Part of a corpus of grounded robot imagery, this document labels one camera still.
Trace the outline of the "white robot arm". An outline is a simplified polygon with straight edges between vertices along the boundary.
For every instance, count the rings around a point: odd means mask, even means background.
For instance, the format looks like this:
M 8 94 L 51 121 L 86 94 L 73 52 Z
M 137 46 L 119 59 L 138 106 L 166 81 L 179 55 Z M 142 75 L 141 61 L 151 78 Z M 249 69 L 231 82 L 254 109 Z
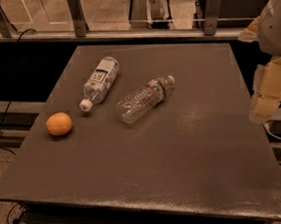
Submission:
M 260 16 L 238 39 L 248 43 L 257 41 L 259 49 L 271 56 L 266 66 L 258 65 L 255 70 L 249 115 L 252 122 L 264 123 L 281 104 L 281 0 L 269 0 Z

